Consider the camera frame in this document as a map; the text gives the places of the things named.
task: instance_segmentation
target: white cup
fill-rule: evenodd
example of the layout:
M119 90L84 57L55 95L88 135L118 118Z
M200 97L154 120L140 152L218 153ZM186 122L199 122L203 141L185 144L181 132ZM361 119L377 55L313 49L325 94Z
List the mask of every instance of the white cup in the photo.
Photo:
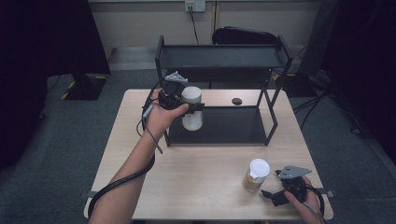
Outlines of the white cup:
M257 191L269 174L270 165L268 162L262 159L254 159L245 174L243 181L245 189L251 192Z
M198 87L186 87L181 93L181 101L185 103L195 104L201 103L202 92ZM183 127L189 131L197 131L203 124L202 111L195 111L193 114L184 115L181 123Z

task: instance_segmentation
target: black metal shelf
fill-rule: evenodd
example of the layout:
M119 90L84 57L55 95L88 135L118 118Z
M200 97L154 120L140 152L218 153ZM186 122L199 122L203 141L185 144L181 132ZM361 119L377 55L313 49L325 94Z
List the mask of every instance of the black metal shelf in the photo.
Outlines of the black metal shelf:
M163 36L155 57L158 78L178 71L189 82L261 83L257 104L210 106L204 109L204 125L187 131L176 119L165 133L166 144L183 145L265 145L268 146L277 127L274 104L283 79L289 71L292 56L282 36L274 45L165 45ZM273 68L283 68L276 92L270 99L267 86ZM268 135L262 125L259 106L264 95L273 120Z

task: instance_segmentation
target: gray carpet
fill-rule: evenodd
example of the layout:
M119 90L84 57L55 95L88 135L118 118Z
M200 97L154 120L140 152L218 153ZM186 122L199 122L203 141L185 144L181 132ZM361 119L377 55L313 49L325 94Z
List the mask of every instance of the gray carpet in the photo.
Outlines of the gray carpet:
M39 127L21 160L0 172L0 223L86 223L82 191L92 186L124 92L147 89L154 70L117 71L98 101L63 101L70 76L49 78ZM310 98L290 98L293 106ZM308 109L296 114L301 123ZM303 134L323 185L332 189L329 223L394 223L394 165L384 163L370 138L349 131L352 123L334 99L324 97Z

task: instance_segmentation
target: white wall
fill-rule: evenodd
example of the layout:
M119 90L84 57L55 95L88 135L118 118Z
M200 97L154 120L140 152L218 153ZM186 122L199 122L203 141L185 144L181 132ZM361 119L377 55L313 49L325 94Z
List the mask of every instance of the white wall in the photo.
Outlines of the white wall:
M166 44L196 44L184 1L93 1L92 14L106 47L156 47L160 35ZM317 9L318 1L219 1L206 2L206 12L193 17L200 44L211 44L214 29L231 25L283 35L289 45L304 45Z

